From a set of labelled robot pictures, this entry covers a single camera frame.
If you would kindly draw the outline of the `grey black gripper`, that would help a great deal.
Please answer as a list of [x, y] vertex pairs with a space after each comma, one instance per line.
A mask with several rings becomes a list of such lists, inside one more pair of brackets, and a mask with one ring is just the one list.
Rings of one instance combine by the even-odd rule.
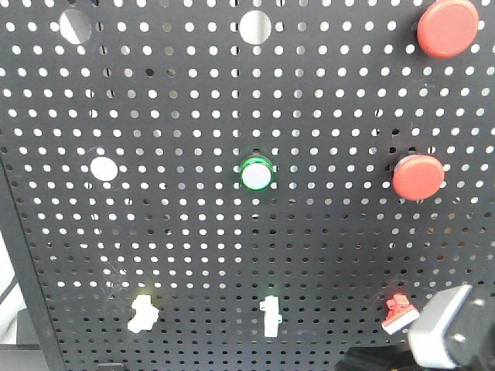
[[415, 362], [428, 369], [494, 369], [494, 296], [485, 285], [437, 292], [408, 331]]

